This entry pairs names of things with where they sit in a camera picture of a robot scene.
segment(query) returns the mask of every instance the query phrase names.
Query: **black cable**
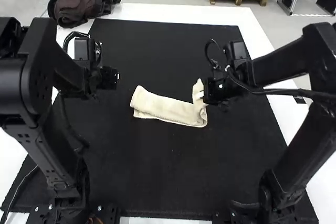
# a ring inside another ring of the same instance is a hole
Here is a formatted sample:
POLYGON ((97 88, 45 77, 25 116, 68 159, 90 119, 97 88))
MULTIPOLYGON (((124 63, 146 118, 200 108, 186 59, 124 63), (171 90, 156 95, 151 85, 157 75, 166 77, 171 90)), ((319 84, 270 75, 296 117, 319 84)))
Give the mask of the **black cable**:
POLYGON ((59 96, 60 96, 61 116, 63 117, 63 121, 65 123, 66 131, 72 137, 74 137, 76 140, 78 140, 84 147, 86 147, 86 148, 90 147, 89 142, 83 136, 81 136, 79 133, 77 133, 74 130, 74 128, 72 128, 72 126, 69 122, 68 116, 67 116, 66 109, 65 109, 64 96, 62 94, 60 94, 59 96))
POLYGON ((292 96, 302 96, 306 98, 310 98, 312 100, 314 99, 331 99, 336 100, 336 95, 329 94, 325 92, 319 92, 319 91, 312 91, 307 89, 254 89, 245 83, 238 80, 231 69, 230 66, 227 66, 225 71, 228 73, 229 78, 238 86, 244 88, 251 94, 256 95, 267 95, 267 94, 277 94, 277 95, 292 95, 292 96))
POLYGON ((10 208, 12 207, 13 205, 13 202, 15 202, 16 200, 16 197, 19 195, 19 191, 21 190, 22 188, 22 185, 27 181, 27 179, 33 175, 35 173, 35 171, 37 171, 38 166, 35 166, 21 181, 21 183, 18 185, 18 187, 16 188, 16 191, 7 207, 7 209, 4 211, 2 217, 1 217, 1 220, 0 220, 0 224, 5 224, 6 223, 6 220, 7 220, 7 217, 8 217, 8 214, 9 214, 9 211, 10 211, 10 208))
POLYGON ((55 221, 54 221, 54 224, 57 223, 57 220, 58 220, 58 211, 57 209, 55 210, 55 221))
POLYGON ((68 45, 69 42, 75 38, 75 37, 79 37, 79 38, 90 38, 89 34, 85 34, 85 33, 81 33, 79 31, 72 31, 71 33, 69 33, 66 38, 64 39, 63 42, 63 50, 68 53, 68 45))
POLYGON ((224 53, 223 50, 220 48, 219 44, 217 43, 217 41, 215 41, 214 39, 210 39, 210 40, 207 41, 207 43, 205 44, 205 47, 204 47, 205 57, 206 57, 207 61, 210 63, 210 65, 211 65, 213 68, 215 68, 215 69, 220 69, 220 66, 219 66, 219 64, 218 64, 218 61, 214 60, 213 58, 211 58, 211 57, 209 56, 209 52, 208 52, 208 51, 209 51, 209 46, 210 46, 211 44, 215 44, 215 45, 217 46, 218 50, 219 50, 220 52, 224 53))

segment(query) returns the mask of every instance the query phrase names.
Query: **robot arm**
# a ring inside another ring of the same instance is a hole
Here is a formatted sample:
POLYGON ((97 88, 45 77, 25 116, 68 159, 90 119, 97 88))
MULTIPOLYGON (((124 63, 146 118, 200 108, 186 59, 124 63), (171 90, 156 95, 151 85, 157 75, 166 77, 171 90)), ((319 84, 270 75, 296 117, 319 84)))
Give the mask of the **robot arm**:
POLYGON ((14 18, 0 18, 0 124, 46 176, 54 207, 71 210, 68 219, 85 223, 88 171, 55 111, 64 114, 63 98, 88 99, 96 89, 114 89, 118 73, 99 66, 101 47, 92 38, 75 40, 72 60, 57 44, 56 31, 57 24, 48 18, 35 18, 29 28, 14 18), (53 87, 61 94, 54 105, 53 87))
MULTIPOLYGON (((219 47, 215 41, 209 41, 206 55, 210 44, 219 47)), ((235 201, 231 205, 232 223, 277 223, 294 218, 295 204, 307 183, 336 151, 336 31, 328 23, 309 25, 301 38, 255 60, 249 60, 240 41, 220 50, 224 52, 226 66, 219 66, 207 55, 213 77, 204 80, 205 103, 230 102, 247 92, 301 95, 313 100, 282 158, 262 176, 259 203, 254 211, 250 205, 235 201), (306 73, 312 90, 262 88, 306 73)))

